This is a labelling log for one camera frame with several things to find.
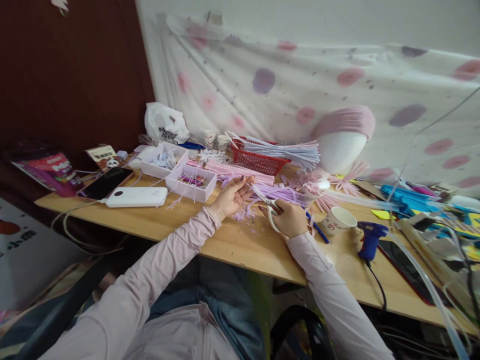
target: white power bank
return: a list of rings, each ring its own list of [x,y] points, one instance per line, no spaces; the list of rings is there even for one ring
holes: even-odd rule
[[[166,187],[117,187],[102,203],[109,208],[160,207],[165,204]]]

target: glue gun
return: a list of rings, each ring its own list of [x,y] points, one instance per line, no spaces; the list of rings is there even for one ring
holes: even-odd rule
[[[377,251],[380,238],[387,236],[389,229],[375,222],[359,221],[357,226],[363,230],[363,246],[358,252],[360,259],[372,261]]]

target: red basket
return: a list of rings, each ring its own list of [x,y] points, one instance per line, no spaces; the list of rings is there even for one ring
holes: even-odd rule
[[[249,143],[259,144],[256,141],[247,140],[245,137],[241,136],[241,138]],[[245,151],[243,150],[244,143],[238,139],[233,139],[233,143],[238,146],[238,148],[233,145],[230,146],[231,151],[233,152],[233,162],[238,166],[252,169],[265,175],[275,176],[280,170],[282,170],[285,164],[292,162],[290,159],[286,158],[265,156]],[[275,145],[276,142],[269,142],[269,144]]]

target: white plastic bag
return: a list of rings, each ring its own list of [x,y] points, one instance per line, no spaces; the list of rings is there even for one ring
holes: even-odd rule
[[[145,129],[157,144],[162,141],[183,144],[190,138],[184,114],[159,102],[149,102],[146,105]]]

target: pink sleeve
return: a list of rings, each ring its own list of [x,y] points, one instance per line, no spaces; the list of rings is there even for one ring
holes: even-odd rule
[[[122,359],[150,306],[220,225],[204,207],[150,248],[41,359]]]
[[[355,360],[393,359],[392,352],[312,235],[306,232],[286,243],[305,271],[338,357]]]

